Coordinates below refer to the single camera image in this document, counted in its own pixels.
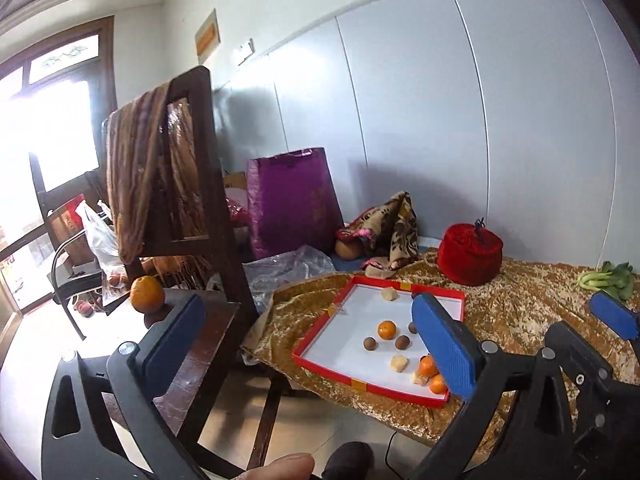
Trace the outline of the person's left hand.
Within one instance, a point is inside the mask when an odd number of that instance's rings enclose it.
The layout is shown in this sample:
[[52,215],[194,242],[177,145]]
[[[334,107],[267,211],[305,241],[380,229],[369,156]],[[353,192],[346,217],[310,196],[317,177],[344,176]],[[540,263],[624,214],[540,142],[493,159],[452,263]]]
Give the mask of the person's left hand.
[[313,471],[314,458],[310,454],[288,454],[267,466],[244,471],[235,480],[308,480]]

